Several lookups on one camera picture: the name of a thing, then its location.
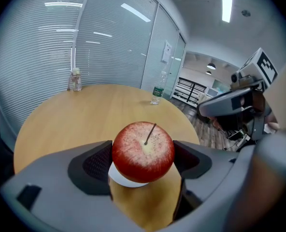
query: round wooden table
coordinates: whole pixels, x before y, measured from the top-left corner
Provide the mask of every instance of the round wooden table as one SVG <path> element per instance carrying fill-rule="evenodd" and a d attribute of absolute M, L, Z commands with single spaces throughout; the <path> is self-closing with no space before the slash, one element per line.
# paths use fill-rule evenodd
<path fill-rule="evenodd" d="M 163 98 L 159 105 L 152 105 L 151 98 L 150 92 L 122 85 L 86 86 L 79 92 L 53 96 L 29 115 L 19 132 L 15 172 L 50 153 L 114 140 L 135 121 L 157 123 L 173 140 L 199 144 L 193 126 L 177 107 Z M 111 180 L 110 188 L 122 212 L 140 227 L 155 231 L 172 222 L 180 184 L 173 164 L 165 176 L 144 187 L 127 188 Z"/>

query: apple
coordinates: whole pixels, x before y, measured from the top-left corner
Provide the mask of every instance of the apple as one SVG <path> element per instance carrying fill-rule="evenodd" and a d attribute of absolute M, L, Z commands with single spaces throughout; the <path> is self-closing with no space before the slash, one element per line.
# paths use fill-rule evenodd
<path fill-rule="evenodd" d="M 113 142 L 113 162 L 116 169 L 128 180 L 152 182 L 165 175 L 172 166 L 173 141 L 163 128 L 154 125 L 150 122 L 129 124 Z"/>

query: bottle label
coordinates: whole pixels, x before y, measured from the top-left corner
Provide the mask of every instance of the bottle label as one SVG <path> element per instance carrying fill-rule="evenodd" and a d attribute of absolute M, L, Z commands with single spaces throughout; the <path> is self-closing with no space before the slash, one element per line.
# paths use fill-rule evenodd
<path fill-rule="evenodd" d="M 154 87 L 153 95 L 161 97 L 163 94 L 163 88 Z"/>

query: white plate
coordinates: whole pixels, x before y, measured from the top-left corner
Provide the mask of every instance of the white plate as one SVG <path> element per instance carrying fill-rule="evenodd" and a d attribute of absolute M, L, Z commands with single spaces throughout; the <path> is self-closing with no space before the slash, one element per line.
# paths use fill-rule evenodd
<path fill-rule="evenodd" d="M 120 174 L 120 172 L 116 169 L 114 162 L 112 162 L 109 169 L 109 177 L 111 177 L 118 184 L 128 187 L 128 188 L 139 188 L 147 185 L 148 183 L 138 183 L 131 180 L 126 179 L 124 176 Z"/>

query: gray wood floor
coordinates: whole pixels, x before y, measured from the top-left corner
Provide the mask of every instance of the gray wood floor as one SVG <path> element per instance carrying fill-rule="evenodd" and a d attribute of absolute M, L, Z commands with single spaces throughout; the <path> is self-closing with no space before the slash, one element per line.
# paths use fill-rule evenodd
<path fill-rule="evenodd" d="M 180 109 L 190 120 L 197 132 L 200 145 L 216 149 L 223 149 L 226 147 L 228 151 L 237 150 L 237 146 L 234 145 L 236 142 L 227 139 L 225 132 L 217 130 L 211 122 L 206 123 L 198 119 L 196 108 L 175 98 L 172 98 L 170 102 L 178 107 L 178 109 Z"/>

